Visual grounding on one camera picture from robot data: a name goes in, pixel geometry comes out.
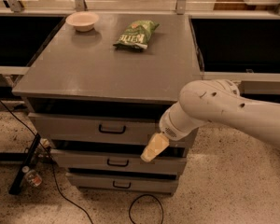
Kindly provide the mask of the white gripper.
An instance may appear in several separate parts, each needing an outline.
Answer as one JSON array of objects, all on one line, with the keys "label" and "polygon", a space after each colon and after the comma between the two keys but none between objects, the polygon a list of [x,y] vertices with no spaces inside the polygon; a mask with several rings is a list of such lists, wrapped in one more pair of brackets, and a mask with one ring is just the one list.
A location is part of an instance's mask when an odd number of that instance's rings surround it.
[{"label": "white gripper", "polygon": [[168,109],[159,123],[161,133],[154,133],[140,158],[145,162],[154,160],[169,146],[169,139],[178,141],[200,126],[200,122],[188,116],[183,110]]}]

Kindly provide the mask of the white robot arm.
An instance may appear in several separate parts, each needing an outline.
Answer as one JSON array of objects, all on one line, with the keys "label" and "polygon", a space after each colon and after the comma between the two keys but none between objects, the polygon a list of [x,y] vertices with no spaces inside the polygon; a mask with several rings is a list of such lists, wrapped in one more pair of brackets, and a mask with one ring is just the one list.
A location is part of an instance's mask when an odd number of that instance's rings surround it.
[{"label": "white robot arm", "polygon": [[280,104],[240,95],[227,79],[196,80],[185,85],[178,101],[161,116],[160,131],[150,138],[141,159],[150,162],[171,140],[214,122],[230,126],[280,150]]}]

